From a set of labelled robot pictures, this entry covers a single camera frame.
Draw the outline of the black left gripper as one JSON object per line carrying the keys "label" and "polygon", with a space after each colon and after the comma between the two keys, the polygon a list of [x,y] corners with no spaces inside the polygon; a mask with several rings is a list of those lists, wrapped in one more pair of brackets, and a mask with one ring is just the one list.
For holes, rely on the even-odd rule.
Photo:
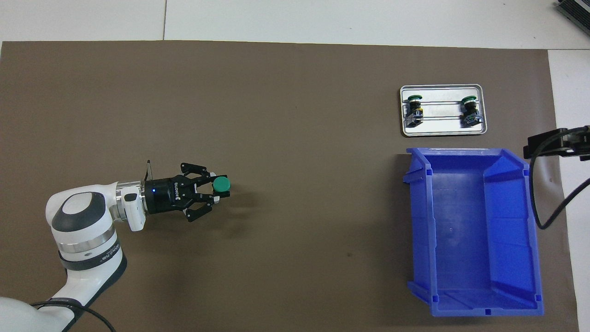
{"label": "black left gripper", "polygon": [[230,191],[197,193],[192,197],[193,186],[212,184],[217,178],[205,166],[183,162],[181,174],[172,178],[152,179],[144,182],[145,206],[149,214],[182,211],[189,223],[212,212],[215,204],[230,197]]}

